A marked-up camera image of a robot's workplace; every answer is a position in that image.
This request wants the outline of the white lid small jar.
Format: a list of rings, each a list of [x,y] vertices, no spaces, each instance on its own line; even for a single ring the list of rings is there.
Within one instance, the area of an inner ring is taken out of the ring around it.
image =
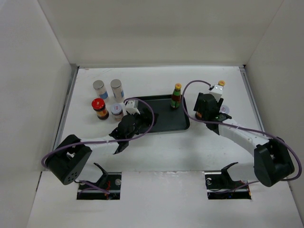
[[[124,116],[123,108],[120,104],[113,104],[111,106],[111,113],[114,117],[114,119],[118,122],[120,122]]]

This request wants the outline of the green sauce bottle yellow cap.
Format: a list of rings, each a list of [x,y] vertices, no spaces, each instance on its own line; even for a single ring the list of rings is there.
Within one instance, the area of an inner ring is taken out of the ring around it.
[[[176,83],[173,93],[171,95],[171,108],[177,109],[180,106],[181,103],[181,87],[182,85],[180,83]]]

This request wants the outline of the spice jar silver lid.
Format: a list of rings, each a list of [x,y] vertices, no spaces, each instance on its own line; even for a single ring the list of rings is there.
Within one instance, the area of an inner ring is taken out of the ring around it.
[[[119,79],[114,79],[111,81],[110,86],[116,102],[122,103],[124,101],[124,90],[121,81]]]

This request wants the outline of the red lid sauce jar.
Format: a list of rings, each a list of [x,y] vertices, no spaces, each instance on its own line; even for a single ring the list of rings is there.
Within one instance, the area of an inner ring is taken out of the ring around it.
[[[109,112],[102,98],[94,99],[91,103],[91,106],[100,120],[106,120],[109,117]]]

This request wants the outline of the spice jar blue label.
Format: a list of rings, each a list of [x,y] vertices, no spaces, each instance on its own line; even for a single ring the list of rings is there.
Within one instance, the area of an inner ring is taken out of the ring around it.
[[[103,99],[105,103],[109,102],[108,92],[107,92],[105,84],[102,80],[94,81],[93,88],[96,91],[99,98]]]

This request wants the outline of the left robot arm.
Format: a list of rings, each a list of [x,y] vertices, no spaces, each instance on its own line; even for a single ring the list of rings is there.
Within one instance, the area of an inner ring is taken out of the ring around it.
[[[129,146],[129,141],[147,134],[157,118],[158,114],[150,108],[144,108],[141,113],[125,115],[118,126],[104,138],[81,140],[71,134],[42,163],[62,184],[68,185],[81,175],[94,150],[102,155],[121,153]]]

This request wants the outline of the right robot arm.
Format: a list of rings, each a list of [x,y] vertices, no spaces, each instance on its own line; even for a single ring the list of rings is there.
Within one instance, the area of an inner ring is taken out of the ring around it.
[[[220,112],[223,99],[199,93],[194,106],[196,117],[207,121],[207,128],[232,140],[254,157],[254,174],[264,186],[271,187],[295,171],[287,147],[266,133],[244,130],[231,116]]]

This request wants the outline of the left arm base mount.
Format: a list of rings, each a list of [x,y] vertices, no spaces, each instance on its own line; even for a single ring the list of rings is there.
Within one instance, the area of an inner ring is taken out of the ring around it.
[[[122,173],[107,172],[102,166],[94,162],[102,175],[97,182],[87,181],[78,183],[77,200],[119,200],[121,195]]]

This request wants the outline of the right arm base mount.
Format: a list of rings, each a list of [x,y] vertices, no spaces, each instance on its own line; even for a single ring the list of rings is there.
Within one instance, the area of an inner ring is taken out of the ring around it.
[[[228,169],[237,164],[231,163],[219,171],[207,171],[204,173],[207,197],[209,200],[251,200],[247,180],[234,181],[228,173]]]

